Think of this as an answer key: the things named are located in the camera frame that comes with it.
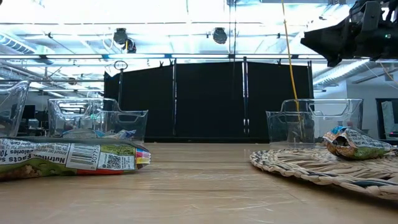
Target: clear plastic bin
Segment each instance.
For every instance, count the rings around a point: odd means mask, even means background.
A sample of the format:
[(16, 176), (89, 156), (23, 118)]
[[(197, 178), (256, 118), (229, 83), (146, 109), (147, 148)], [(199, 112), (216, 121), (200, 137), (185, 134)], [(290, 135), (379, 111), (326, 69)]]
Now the clear plastic bin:
[(11, 88), (0, 89), (0, 137), (17, 136), (28, 90), (28, 81), (19, 82)]
[(362, 128), (361, 99), (285, 100), (281, 111), (266, 111), (271, 146), (323, 147), (336, 126)]
[(121, 111), (107, 98), (49, 100), (49, 136), (113, 138), (143, 143), (148, 111)]

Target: black curtain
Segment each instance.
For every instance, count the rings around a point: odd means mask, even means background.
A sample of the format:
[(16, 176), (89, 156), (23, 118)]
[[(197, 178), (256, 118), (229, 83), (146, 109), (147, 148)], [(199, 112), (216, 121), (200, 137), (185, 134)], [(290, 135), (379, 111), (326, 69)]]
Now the black curtain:
[[(310, 67), (293, 66), (299, 98), (312, 98)], [(293, 99), (288, 65), (193, 63), (124, 72), (122, 110), (149, 110), (147, 141), (267, 142), (266, 111)], [(118, 99), (119, 75), (105, 74), (104, 97)]]
[[(119, 77), (105, 75), (104, 97), (118, 100)], [(149, 110), (146, 138), (173, 136), (173, 66), (124, 72), (122, 91), (122, 110)]]
[(176, 136), (245, 137), (242, 74), (241, 62), (177, 65)]
[[(312, 98), (307, 66), (293, 66), (298, 98)], [(280, 111), (284, 100), (294, 99), (288, 65), (248, 62), (248, 118), (250, 138), (268, 142), (266, 111)]]

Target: table surface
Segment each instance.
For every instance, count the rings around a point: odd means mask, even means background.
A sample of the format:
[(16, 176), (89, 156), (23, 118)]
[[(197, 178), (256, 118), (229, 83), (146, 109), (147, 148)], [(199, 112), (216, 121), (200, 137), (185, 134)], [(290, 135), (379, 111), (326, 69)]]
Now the table surface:
[(263, 173), (261, 144), (146, 144), (134, 174), (0, 183), (1, 223), (398, 223), (398, 203)]

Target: woven placemat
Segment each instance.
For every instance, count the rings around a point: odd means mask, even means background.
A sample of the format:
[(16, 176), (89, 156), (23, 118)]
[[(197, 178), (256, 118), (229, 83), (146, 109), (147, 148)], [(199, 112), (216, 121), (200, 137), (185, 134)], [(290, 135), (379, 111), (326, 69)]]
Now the woven placemat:
[(298, 177), (315, 184), (335, 184), (379, 198), (398, 200), (398, 156), (345, 161), (327, 149), (279, 149), (254, 152), (251, 163), (268, 172)]

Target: green snack bag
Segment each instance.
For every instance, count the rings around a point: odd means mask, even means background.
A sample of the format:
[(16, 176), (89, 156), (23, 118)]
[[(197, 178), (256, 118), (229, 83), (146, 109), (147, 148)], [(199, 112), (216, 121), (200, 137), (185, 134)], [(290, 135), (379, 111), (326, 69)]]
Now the green snack bag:
[(349, 160), (375, 159), (396, 150), (386, 142), (375, 140), (349, 127), (338, 126), (323, 138), (332, 154)]
[(149, 151), (115, 139), (0, 138), (0, 180), (134, 172)]

